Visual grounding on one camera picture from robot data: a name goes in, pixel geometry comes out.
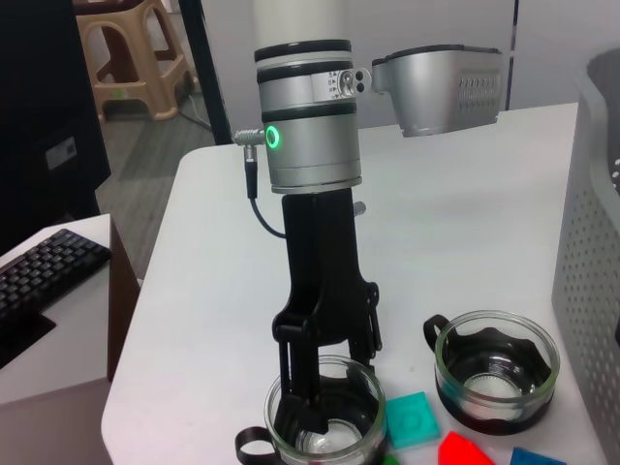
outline green led ring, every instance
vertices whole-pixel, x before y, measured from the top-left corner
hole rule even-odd
[[[269,148],[276,148],[280,144],[280,133],[275,127],[269,126],[264,132],[264,139]]]

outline gray plastic basket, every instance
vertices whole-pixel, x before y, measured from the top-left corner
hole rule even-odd
[[[585,63],[577,85],[552,301],[604,453],[620,464],[620,45]]]

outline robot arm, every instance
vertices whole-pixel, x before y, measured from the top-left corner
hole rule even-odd
[[[237,133],[246,175],[266,144],[283,213],[291,295],[273,322],[280,348],[276,425],[325,433],[319,347],[349,343],[370,366],[382,348],[379,288],[363,280],[351,188],[361,183],[358,98],[388,93],[404,137],[494,123],[500,106],[497,49],[430,46],[354,68],[346,0],[255,0],[257,82],[263,128]],[[248,183],[248,196],[256,191]]]

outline red block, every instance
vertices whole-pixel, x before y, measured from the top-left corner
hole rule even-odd
[[[495,465],[478,447],[454,432],[439,446],[439,465]]]

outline beige stool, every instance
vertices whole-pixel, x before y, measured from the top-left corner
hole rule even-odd
[[[161,0],[73,0],[88,74],[99,120],[104,121],[104,103],[110,100],[141,100],[154,120],[178,113],[174,87],[186,79],[193,84],[187,60]],[[146,20],[153,12],[161,25],[168,49],[153,50]],[[97,70],[89,36],[101,27],[108,45],[109,62]],[[158,61],[171,61],[160,73]],[[115,83],[103,83],[112,75]]]

